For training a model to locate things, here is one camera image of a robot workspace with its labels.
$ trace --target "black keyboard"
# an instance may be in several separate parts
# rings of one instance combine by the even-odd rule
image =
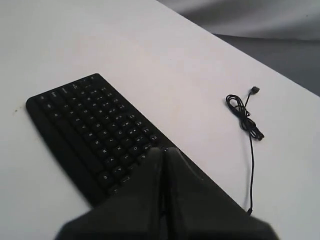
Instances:
[[[33,96],[26,109],[92,206],[116,194],[151,147],[175,147],[99,74]]]

